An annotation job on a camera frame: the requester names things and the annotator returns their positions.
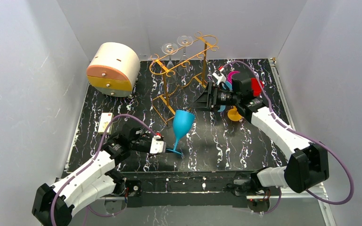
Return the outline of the magenta wine glass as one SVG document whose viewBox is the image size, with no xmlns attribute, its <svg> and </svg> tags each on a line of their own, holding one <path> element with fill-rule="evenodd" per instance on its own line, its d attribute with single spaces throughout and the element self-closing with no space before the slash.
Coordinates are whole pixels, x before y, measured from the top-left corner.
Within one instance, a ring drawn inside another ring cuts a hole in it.
<svg viewBox="0 0 362 226">
<path fill-rule="evenodd" d="M 232 77 L 235 75 L 235 74 L 238 74 L 239 71 L 231 71 L 228 76 L 227 76 L 227 81 L 232 84 Z"/>
</svg>

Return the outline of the red wine glass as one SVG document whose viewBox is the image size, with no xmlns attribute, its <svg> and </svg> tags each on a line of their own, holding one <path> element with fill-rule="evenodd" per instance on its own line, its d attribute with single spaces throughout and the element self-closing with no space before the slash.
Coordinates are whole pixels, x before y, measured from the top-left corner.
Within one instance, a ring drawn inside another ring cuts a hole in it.
<svg viewBox="0 0 362 226">
<path fill-rule="evenodd" d="M 251 78 L 251 89 L 254 97 L 260 96 L 263 88 L 263 83 L 257 78 Z"/>
</svg>

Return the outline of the yellow wine glass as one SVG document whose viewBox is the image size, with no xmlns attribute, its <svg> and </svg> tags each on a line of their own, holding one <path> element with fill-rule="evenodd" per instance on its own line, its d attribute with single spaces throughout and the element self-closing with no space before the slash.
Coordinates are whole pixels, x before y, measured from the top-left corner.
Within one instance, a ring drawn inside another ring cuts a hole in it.
<svg viewBox="0 0 362 226">
<path fill-rule="evenodd" d="M 238 113 L 237 108 L 233 106 L 228 112 L 227 116 L 231 121 L 240 121 L 243 117 Z"/>
</svg>

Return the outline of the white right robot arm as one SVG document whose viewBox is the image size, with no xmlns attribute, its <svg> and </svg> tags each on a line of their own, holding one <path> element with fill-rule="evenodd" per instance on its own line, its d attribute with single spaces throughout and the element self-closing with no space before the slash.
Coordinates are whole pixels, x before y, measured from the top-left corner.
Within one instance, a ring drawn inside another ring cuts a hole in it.
<svg viewBox="0 0 362 226">
<path fill-rule="evenodd" d="M 232 88 L 209 82 L 193 102 L 199 111 L 217 111 L 220 106 L 234 106 L 239 115 L 264 132 L 283 152 L 285 167 L 264 167 L 253 172 L 248 188 L 289 187 L 296 193 L 329 178 L 328 152 L 319 144 L 294 134 L 289 126 L 275 115 L 259 95 L 262 84 L 258 79 L 232 79 Z"/>
</svg>

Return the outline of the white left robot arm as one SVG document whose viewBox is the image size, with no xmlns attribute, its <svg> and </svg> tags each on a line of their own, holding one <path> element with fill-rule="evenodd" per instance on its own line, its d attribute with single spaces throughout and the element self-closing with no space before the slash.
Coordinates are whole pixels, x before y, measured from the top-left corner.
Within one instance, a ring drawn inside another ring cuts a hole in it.
<svg viewBox="0 0 362 226">
<path fill-rule="evenodd" d="M 123 126 L 105 141 L 97 157 L 52 185 L 42 184 L 36 191 L 32 215 L 44 226 L 67 226 L 77 212 L 103 196 L 126 197 L 130 190 L 127 178 L 117 165 L 132 151 L 158 154 L 165 146 L 159 134 L 150 137 L 141 127 Z"/>
</svg>

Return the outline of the light blue wine glass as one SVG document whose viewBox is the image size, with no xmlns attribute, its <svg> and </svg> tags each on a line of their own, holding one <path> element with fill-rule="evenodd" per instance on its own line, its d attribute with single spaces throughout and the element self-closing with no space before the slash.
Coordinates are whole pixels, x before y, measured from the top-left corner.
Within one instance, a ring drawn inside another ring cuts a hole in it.
<svg viewBox="0 0 362 226">
<path fill-rule="evenodd" d="M 232 91 L 232 84 L 229 81 L 222 81 L 219 83 L 219 89 L 222 92 L 222 95 L 229 95 Z M 221 113 L 226 109 L 225 105 L 221 105 L 217 112 Z"/>
</svg>

